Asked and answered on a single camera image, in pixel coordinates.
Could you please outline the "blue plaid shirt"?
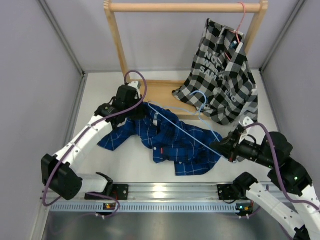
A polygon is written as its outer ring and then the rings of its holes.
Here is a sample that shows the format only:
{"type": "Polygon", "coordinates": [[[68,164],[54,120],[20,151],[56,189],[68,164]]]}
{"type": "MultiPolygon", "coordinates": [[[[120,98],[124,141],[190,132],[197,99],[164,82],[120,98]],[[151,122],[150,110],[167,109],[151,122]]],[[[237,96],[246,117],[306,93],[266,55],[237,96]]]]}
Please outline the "blue plaid shirt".
{"type": "Polygon", "coordinates": [[[140,120],[127,119],[125,124],[106,135],[97,145],[115,151],[132,136],[152,150],[152,160],[174,163],[176,176],[199,176],[218,163],[221,154],[211,150],[210,144],[222,140],[218,132],[186,124],[170,110],[151,103],[143,103],[146,116],[140,120]]]}

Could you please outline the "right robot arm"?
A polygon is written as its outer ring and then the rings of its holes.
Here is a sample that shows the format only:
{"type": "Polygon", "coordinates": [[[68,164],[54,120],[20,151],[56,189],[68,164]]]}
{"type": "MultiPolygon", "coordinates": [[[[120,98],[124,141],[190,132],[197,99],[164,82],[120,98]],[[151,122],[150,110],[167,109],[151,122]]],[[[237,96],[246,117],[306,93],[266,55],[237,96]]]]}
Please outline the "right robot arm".
{"type": "Polygon", "coordinates": [[[264,209],[293,240],[320,238],[320,199],[307,170],[291,157],[293,146],[279,132],[265,132],[261,144],[246,140],[246,127],[238,126],[227,137],[210,144],[210,148],[228,159],[252,161],[269,169],[267,177],[294,206],[291,210],[274,197],[249,172],[239,175],[228,191],[218,187],[220,200],[250,200],[264,209]]]}

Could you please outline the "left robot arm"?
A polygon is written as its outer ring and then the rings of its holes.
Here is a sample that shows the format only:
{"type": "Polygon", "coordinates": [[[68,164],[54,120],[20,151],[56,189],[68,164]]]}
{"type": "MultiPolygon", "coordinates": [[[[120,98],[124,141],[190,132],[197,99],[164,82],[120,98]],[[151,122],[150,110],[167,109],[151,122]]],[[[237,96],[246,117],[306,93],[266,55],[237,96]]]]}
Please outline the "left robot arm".
{"type": "Polygon", "coordinates": [[[113,195],[113,180],[103,173],[82,174],[78,170],[92,149],[127,118],[141,118],[141,84],[121,85],[109,103],[100,105],[81,132],[54,155],[41,159],[42,182],[61,198],[71,200],[78,194],[96,193],[101,199],[113,195]]]}

